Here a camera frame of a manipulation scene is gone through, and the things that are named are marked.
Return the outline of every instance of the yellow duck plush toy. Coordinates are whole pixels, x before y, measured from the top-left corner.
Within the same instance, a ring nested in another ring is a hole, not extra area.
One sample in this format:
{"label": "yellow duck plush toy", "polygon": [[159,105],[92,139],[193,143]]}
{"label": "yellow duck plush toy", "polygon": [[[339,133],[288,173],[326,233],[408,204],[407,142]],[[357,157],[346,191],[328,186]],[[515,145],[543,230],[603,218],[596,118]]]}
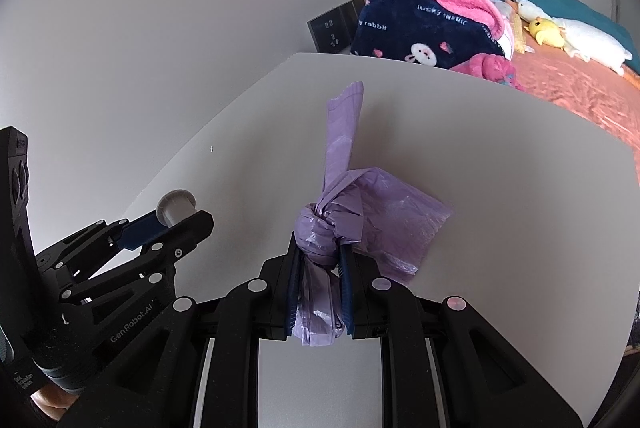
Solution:
{"label": "yellow duck plush toy", "polygon": [[525,29],[536,39],[538,45],[546,43],[558,49],[564,47],[564,37],[560,28],[551,20],[537,17],[529,22],[529,27],[525,27]]}

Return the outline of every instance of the orange bed sheet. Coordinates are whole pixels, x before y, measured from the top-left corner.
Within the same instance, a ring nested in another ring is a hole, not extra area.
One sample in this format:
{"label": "orange bed sheet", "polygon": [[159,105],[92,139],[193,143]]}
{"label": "orange bed sheet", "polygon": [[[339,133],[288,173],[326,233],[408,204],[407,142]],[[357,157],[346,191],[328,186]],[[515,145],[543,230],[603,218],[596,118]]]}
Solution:
{"label": "orange bed sheet", "polygon": [[569,58],[561,49],[538,45],[526,34],[536,52],[512,59],[520,84],[529,94],[551,101],[627,143],[634,151],[640,182],[640,90],[626,76],[598,62]]}

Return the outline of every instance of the tabletop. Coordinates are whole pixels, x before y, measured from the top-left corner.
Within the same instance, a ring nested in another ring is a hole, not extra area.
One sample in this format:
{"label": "tabletop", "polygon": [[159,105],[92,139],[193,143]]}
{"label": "tabletop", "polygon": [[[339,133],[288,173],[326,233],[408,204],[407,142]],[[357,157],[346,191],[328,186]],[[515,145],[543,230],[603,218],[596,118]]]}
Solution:
{"label": "tabletop", "polygon": [[[216,225],[177,263],[177,292],[224,296],[286,252],[298,211],[321,190],[326,100],[358,80],[351,167],[379,166],[454,212],[410,289],[465,297],[586,426],[638,300],[640,188],[625,144],[554,104],[418,64],[295,54],[202,128],[126,216],[191,191]],[[261,345],[262,428],[320,427],[327,412],[336,427],[382,424],[377,341],[298,345]]]}

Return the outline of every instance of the power outlet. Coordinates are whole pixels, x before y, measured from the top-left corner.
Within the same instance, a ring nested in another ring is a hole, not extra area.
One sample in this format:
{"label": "power outlet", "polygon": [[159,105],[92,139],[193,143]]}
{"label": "power outlet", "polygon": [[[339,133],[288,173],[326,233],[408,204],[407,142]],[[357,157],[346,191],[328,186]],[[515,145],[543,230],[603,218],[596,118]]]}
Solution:
{"label": "power outlet", "polygon": [[364,0],[351,0],[308,22],[319,53],[339,53],[351,45]]}

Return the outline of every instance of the purple plastic bag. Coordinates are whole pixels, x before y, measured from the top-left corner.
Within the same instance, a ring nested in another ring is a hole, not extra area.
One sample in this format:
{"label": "purple plastic bag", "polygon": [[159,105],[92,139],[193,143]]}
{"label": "purple plastic bag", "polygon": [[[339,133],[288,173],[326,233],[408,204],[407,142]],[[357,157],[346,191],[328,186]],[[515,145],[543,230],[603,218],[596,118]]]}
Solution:
{"label": "purple plastic bag", "polygon": [[436,199],[380,168],[348,170],[364,86],[351,84],[327,104],[324,185],[305,206],[294,235],[306,254],[294,335],[304,345],[331,345],[342,334],[338,243],[372,256],[380,274],[407,282],[451,215]]}

